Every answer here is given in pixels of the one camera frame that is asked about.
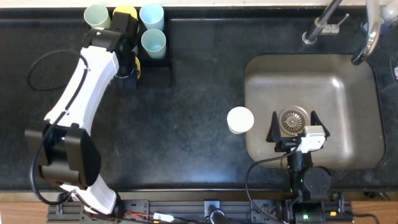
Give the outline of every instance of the chrome faucet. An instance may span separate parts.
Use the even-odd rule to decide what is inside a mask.
[[[336,11],[341,2],[342,0],[332,0],[322,15],[315,19],[310,30],[303,33],[302,39],[306,44],[314,44],[317,41],[330,16]],[[362,63],[372,53],[379,40],[381,26],[379,0],[366,0],[366,12],[368,13],[368,36],[365,46],[352,57],[351,63],[353,65]]]

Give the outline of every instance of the stainless steel sink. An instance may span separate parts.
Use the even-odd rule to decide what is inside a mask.
[[[377,165],[385,145],[372,68],[354,66],[352,55],[261,55],[245,70],[246,107],[254,126],[246,146],[255,160],[281,156],[266,136],[272,112],[281,132],[291,136],[309,125],[316,111],[331,136],[324,148],[312,153],[315,166],[363,169]],[[280,167],[280,161],[263,164]]]

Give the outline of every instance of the faucet handle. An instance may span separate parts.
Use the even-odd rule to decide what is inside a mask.
[[[338,34],[338,32],[340,31],[340,28],[339,28],[339,26],[347,19],[349,17],[349,14],[347,13],[346,15],[345,15],[345,17],[342,19],[342,20],[340,20],[340,22],[339,23],[337,23],[337,24],[327,24],[324,28],[323,28],[323,30],[322,30],[322,32],[320,33],[320,35],[336,35],[336,34]]]

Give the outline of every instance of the black countertop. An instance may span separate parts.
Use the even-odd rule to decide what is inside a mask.
[[[242,189],[252,159],[243,134],[232,134],[226,115],[244,106],[244,69],[261,54],[354,54],[364,43],[359,31],[364,8],[350,12],[336,36],[305,45],[301,35],[320,8],[166,9],[173,85],[164,89],[109,87],[97,110],[92,138],[102,156],[101,175],[115,190]],[[32,62],[54,49],[79,50],[88,30],[83,9],[2,9],[0,16],[0,190],[30,190],[32,160],[24,140],[30,120],[41,120],[62,90],[32,91]],[[332,170],[332,188],[397,189],[398,30],[379,42],[369,63],[376,73],[386,155],[374,169]],[[41,66],[38,85],[66,83],[77,59],[58,55]],[[252,187],[288,190],[286,170],[256,167]],[[43,190],[53,190],[38,180]]]

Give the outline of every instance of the faucet base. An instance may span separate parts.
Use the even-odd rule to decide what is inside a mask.
[[[307,38],[305,38],[305,35],[307,34],[307,32],[303,33],[302,39],[304,41],[304,43],[306,44],[315,44],[315,42],[318,40],[318,38],[315,38],[315,40],[307,40]]]

